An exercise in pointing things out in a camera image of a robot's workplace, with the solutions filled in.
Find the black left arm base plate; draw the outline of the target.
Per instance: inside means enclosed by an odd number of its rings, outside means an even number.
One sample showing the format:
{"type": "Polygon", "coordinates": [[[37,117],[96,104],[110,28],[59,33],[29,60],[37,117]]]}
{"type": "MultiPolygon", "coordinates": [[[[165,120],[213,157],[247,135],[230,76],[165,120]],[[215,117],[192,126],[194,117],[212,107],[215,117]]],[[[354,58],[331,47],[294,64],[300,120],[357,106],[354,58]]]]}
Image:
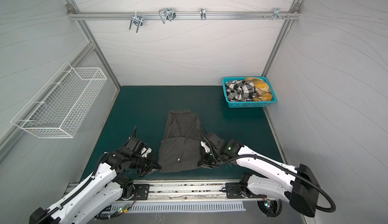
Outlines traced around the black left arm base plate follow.
{"type": "Polygon", "coordinates": [[[123,189],[120,200],[134,201],[147,200],[149,194],[149,184],[131,184],[123,189]]]}

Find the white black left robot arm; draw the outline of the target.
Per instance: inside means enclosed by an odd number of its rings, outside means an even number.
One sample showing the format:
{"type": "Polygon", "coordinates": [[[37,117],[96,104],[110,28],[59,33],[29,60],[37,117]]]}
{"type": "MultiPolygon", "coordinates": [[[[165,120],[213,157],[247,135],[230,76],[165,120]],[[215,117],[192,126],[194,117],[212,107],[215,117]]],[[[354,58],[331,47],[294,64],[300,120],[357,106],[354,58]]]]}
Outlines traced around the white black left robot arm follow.
{"type": "Polygon", "coordinates": [[[148,145],[130,137],[127,143],[104,153],[92,173],[62,199],[47,209],[38,208],[31,224],[84,224],[116,200],[136,198],[133,180],[124,175],[134,169],[144,177],[162,167],[154,160],[148,145]]]}

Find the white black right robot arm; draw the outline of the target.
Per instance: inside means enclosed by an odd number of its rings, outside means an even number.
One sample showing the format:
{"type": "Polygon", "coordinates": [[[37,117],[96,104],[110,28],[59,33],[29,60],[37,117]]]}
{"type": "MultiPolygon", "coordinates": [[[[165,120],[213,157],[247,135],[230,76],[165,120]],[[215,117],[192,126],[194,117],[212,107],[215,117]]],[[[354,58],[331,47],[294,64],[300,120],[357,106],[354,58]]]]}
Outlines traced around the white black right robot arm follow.
{"type": "Polygon", "coordinates": [[[235,140],[225,142],[214,133],[201,137],[200,152],[200,167],[232,163],[253,171],[245,174],[239,183],[243,197],[276,198],[306,217],[315,217],[320,185],[309,167],[275,161],[235,140]]]}

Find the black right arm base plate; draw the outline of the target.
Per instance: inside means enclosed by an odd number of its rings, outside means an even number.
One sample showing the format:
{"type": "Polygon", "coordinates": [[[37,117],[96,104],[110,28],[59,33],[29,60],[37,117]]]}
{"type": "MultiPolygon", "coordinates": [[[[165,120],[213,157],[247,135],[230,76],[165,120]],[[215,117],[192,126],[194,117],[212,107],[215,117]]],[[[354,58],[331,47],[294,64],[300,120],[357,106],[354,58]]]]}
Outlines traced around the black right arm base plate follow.
{"type": "Polygon", "coordinates": [[[225,193],[228,199],[263,199],[261,195],[253,194],[240,183],[226,183],[221,192],[225,193]]]}

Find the dark grey pinstriped shirt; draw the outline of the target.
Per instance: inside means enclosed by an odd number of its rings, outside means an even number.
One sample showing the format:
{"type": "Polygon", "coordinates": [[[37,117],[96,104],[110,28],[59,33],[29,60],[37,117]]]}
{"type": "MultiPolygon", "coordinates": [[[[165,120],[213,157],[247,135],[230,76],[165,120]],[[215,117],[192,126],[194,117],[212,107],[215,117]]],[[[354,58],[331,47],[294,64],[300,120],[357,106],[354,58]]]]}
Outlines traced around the dark grey pinstriped shirt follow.
{"type": "Polygon", "coordinates": [[[198,168],[201,160],[200,118],[190,110],[172,110],[159,149],[160,172],[173,173],[198,168]]]}

